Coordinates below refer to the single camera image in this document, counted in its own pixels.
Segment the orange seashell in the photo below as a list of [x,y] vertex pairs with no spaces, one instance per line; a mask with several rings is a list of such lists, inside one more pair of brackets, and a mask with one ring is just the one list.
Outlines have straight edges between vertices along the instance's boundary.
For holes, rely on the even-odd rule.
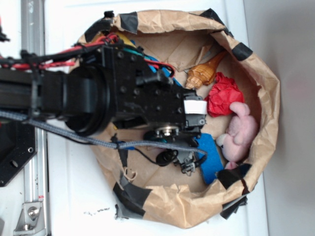
[[227,51],[218,53],[209,61],[194,66],[188,72],[188,78],[185,87],[187,89],[198,89],[202,85],[209,85],[215,79],[217,68]]

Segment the red crumpled paper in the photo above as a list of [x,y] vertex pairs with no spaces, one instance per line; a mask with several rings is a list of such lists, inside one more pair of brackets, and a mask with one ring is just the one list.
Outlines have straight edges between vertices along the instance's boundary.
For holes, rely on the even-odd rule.
[[243,93],[234,79],[225,77],[221,72],[216,73],[216,82],[205,98],[208,114],[212,117],[229,115],[232,113],[229,108],[232,102],[245,102]]

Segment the crumpled brown paper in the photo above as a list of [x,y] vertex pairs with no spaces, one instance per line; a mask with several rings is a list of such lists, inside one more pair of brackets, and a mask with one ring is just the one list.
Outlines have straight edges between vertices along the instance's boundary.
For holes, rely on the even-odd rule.
[[[177,72],[175,77],[182,85],[187,78],[183,69],[200,63],[211,46],[211,51],[223,47],[230,53],[220,63],[218,71],[235,79],[252,115],[260,123],[259,133],[245,160],[245,163],[252,164],[244,177],[251,192],[276,148],[280,106],[279,80],[255,53],[243,61],[238,61],[232,49],[239,42],[226,34],[223,31],[224,26],[215,20],[169,10],[141,11],[137,15],[137,34],[124,31],[119,15],[114,18],[112,31],[122,31],[129,39],[134,40],[137,46],[143,47],[146,54],[173,64],[181,71]],[[202,86],[197,93],[205,97],[211,86]],[[207,116],[207,124],[202,132],[210,133],[216,138],[225,132],[230,119],[231,116]],[[110,124],[98,138],[110,141],[110,137],[115,133],[124,141],[141,140],[143,135],[143,131],[117,131]],[[188,177],[181,173],[179,167],[153,165],[132,151],[129,152],[126,173],[116,150],[95,146],[92,149],[110,187],[119,183],[121,173],[125,173],[132,184],[151,189],[143,205],[143,219],[146,220],[190,228],[220,213],[222,205],[241,197],[244,190],[241,181],[235,182],[228,189],[217,179],[206,186],[199,169]],[[152,157],[161,151],[148,147],[142,150]]]

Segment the plush toy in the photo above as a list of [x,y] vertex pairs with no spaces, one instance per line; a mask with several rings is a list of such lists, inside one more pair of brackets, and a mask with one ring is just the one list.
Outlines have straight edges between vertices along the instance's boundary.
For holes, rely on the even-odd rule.
[[229,162],[226,169],[237,167],[236,162],[242,160],[252,144],[258,132],[258,124],[247,104],[233,102],[230,109],[236,113],[229,124],[225,134],[216,139],[216,143],[222,149],[222,154]]

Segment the yellow object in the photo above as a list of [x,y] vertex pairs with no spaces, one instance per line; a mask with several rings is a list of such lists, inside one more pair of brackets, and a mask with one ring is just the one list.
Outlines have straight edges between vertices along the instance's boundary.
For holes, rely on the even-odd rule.
[[115,34],[118,35],[118,37],[127,45],[132,46],[132,47],[136,47],[124,34],[119,33],[119,32],[115,32]]

